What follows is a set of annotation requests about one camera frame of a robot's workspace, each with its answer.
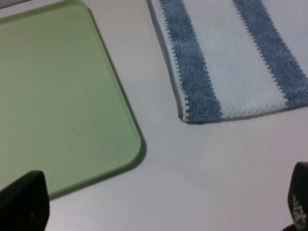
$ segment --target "green cutting board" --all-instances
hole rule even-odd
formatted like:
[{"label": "green cutting board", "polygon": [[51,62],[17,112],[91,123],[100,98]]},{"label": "green cutting board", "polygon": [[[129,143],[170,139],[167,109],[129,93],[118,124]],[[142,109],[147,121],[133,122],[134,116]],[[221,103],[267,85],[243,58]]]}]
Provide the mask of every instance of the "green cutting board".
[{"label": "green cutting board", "polygon": [[53,198],[126,169],[140,150],[83,2],[0,19],[0,189],[42,170]]}]

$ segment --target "towel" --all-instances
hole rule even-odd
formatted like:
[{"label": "towel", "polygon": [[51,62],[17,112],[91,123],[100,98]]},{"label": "towel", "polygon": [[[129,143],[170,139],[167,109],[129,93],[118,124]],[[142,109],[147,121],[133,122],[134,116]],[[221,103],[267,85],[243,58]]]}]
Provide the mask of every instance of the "towel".
[{"label": "towel", "polygon": [[307,105],[307,0],[148,0],[148,5],[182,121]]}]

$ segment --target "table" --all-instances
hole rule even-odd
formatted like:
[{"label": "table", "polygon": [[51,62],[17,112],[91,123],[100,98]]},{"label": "table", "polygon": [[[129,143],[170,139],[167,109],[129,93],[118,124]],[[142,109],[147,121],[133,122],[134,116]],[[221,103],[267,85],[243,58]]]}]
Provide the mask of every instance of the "table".
[{"label": "table", "polygon": [[[0,17],[56,0],[0,10]],[[51,201],[46,231],[262,231],[292,223],[288,187],[308,161],[308,108],[187,125],[145,0],[85,0],[146,142],[135,169]]]}]

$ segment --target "blue stripe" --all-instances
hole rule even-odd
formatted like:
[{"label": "blue stripe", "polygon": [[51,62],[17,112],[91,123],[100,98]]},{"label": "blue stripe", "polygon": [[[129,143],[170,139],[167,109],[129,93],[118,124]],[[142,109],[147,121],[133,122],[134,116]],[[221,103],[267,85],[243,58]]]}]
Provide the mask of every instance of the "blue stripe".
[{"label": "blue stripe", "polygon": [[297,107],[308,103],[308,80],[295,57],[276,30],[261,0],[233,0],[247,29],[253,36],[274,74],[278,88],[288,100],[286,106]]},{"label": "blue stripe", "polygon": [[179,65],[182,89],[187,95],[189,117],[186,119],[192,122],[217,120],[221,117],[220,104],[184,3],[182,0],[160,0],[160,3]]}]

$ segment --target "black plastic object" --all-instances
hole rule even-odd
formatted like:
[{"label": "black plastic object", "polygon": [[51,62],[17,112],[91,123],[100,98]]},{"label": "black plastic object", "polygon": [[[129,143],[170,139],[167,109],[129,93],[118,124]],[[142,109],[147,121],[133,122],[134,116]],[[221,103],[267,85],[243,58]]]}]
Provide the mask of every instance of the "black plastic object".
[{"label": "black plastic object", "polygon": [[294,167],[288,204],[296,230],[308,231],[308,162],[298,162]]},{"label": "black plastic object", "polygon": [[298,230],[297,230],[296,226],[293,224],[293,225],[290,225],[290,226],[284,228],[283,231],[298,231]]},{"label": "black plastic object", "polygon": [[43,231],[49,198],[42,171],[31,171],[0,191],[1,231]]}]

